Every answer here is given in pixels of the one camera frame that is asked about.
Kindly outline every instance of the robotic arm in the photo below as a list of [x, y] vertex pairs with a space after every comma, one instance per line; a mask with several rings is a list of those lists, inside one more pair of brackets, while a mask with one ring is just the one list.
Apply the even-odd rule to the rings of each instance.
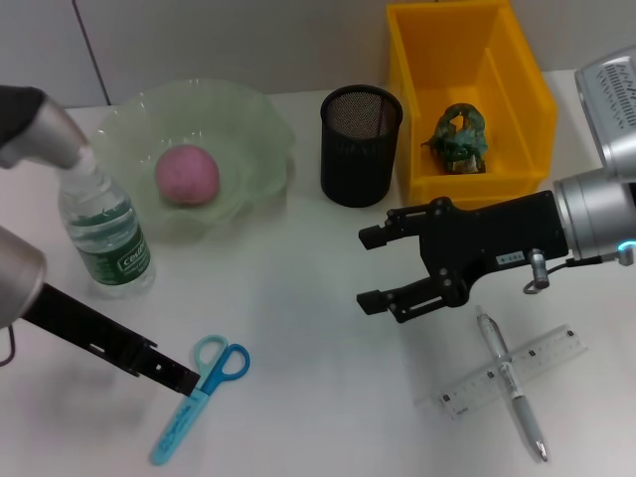
[[618, 258], [634, 262], [636, 246], [636, 48], [576, 72], [576, 84], [603, 167], [540, 192], [475, 211], [450, 199], [392, 210], [383, 227], [360, 231], [366, 249], [418, 236], [429, 277], [358, 295], [371, 315], [391, 311], [403, 323], [444, 306], [458, 307], [483, 275], [529, 264], [538, 289], [550, 285], [546, 260], [565, 266]]
[[[0, 167], [32, 158], [73, 168], [87, 141], [46, 95], [31, 87], [0, 86]], [[0, 328], [22, 317], [133, 376], [144, 375], [188, 396], [199, 375], [157, 352], [147, 338], [45, 283], [44, 255], [0, 227]]]

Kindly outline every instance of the plastic bottle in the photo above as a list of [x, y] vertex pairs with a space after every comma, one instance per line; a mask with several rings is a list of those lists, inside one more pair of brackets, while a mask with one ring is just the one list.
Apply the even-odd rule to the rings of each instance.
[[128, 194], [97, 167], [88, 147], [58, 175], [62, 221], [99, 290], [115, 298], [145, 292], [155, 269]]

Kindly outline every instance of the black mesh pencil holder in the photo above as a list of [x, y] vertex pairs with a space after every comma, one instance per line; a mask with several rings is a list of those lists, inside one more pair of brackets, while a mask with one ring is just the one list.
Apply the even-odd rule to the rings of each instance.
[[379, 87], [356, 84], [327, 96], [320, 108], [320, 184], [332, 201], [367, 207], [389, 191], [402, 110]]

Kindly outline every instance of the white table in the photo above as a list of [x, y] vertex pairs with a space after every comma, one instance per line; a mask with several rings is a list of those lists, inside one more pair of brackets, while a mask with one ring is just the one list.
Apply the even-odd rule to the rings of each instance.
[[[551, 179], [597, 167], [571, 72], [547, 77], [561, 109]], [[0, 173], [0, 224], [46, 253], [51, 284], [182, 363], [211, 333], [252, 356], [249, 373], [217, 390], [169, 464], [157, 468], [148, 454], [181, 397], [20, 321], [17, 357], [0, 370], [1, 475], [634, 475], [636, 271], [565, 270], [529, 297], [521, 292], [531, 278], [524, 267], [484, 277], [459, 309], [404, 325], [390, 314], [366, 316], [357, 293], [409, 283], [425, 270], [415, 239], [374, 251], [358, 241], [359, 229], [398, 206], [395, 188], [366, 210], [323, 196], [325, 94], [272, 97], [296, 132], [286, 198], [202, 242], [153, 241], [157, 281], [130, 301], [89, 291], [60, 225], [52, 171], [24, 163]], [[92, 132], [109, 111], [72, 114]], [[502, 399], [460, 422], [426, 400], [488, 361], [476, 304], [499, 322], [510, 348], [565, 322], [589, 346], [526, 386], [549, 464], [533, 461]]]

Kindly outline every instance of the pink ball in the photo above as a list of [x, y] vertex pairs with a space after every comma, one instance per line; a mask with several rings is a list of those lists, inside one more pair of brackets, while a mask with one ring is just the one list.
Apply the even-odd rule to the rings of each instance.
[[174, 146], [159, 158], [155, 180], [168, 201], [198, 206], [209, 202], [219, 191], [219, 167], [201, 147]]

